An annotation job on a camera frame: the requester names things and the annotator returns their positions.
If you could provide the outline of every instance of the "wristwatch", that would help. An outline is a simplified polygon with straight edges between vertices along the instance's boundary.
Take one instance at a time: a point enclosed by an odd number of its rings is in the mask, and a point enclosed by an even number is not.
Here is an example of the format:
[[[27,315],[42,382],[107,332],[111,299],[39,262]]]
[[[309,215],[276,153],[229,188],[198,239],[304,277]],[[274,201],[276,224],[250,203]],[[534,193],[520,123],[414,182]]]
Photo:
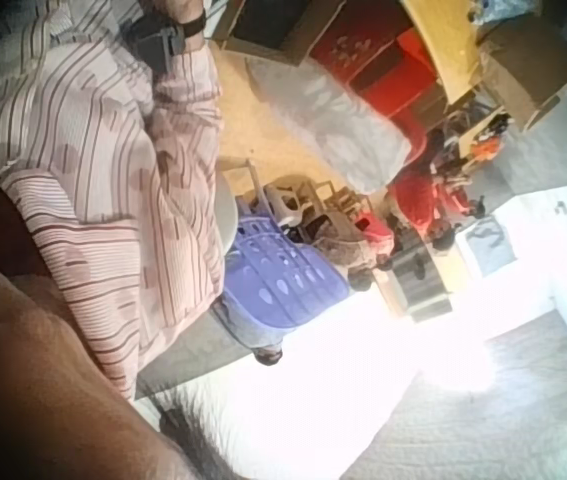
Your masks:
[[[187,23],[175,23],[170,17],[152,12],[136,22],[121,26],[121,35],[137,60],[145,62],[152,71],[172,73],[171,58],[185,51],[185,39],[205,29],[205,10],[200,17]]]

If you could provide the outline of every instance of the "pink striped fabric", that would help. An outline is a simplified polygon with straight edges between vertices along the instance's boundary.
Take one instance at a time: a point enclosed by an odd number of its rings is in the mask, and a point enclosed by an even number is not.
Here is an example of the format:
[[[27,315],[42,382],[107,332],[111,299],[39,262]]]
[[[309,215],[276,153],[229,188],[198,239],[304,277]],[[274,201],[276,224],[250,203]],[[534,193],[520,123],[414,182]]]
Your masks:
[[[224,268],[213,59],[178,56],[152,79],[114,37],[139,12],[40,4],[0,60],[0,188],[126,397],[220,294]]]

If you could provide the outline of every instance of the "wooden table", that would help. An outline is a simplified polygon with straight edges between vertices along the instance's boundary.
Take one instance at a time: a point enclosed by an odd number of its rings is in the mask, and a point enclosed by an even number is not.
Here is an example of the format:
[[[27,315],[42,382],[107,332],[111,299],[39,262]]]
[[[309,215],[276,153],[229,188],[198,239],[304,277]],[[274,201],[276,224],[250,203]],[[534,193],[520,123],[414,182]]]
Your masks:
[[[439,74],[451,104],[480,80],[476,27],[467,14],[469,0],[402,0]]]

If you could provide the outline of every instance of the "blue laundry basket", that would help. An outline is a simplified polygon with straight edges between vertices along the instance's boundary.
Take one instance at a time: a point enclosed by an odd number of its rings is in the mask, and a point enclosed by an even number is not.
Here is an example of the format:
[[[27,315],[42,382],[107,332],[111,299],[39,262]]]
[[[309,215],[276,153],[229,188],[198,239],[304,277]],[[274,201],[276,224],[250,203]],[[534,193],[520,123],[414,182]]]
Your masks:
[[[293,330],[349,295],[347,281],[313,247],[295,245],[269,215],[239,218],[225,257],[225,290],[237,313]]]

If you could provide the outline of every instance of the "watch strap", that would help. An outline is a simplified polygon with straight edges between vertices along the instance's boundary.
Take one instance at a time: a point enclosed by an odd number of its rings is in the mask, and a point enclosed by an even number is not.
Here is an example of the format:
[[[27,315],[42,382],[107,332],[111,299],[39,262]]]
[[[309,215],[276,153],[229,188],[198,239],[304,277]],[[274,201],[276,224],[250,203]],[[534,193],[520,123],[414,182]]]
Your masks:
[[[203,13],[201,13],[201,16],[199,18],[195,18],[191,22],[181,23],[180,26],[183,29],[185,38],[193,37],[197,33],[202,32],[205,29],[206,22],[207,17],[205,10],[203,10]]]

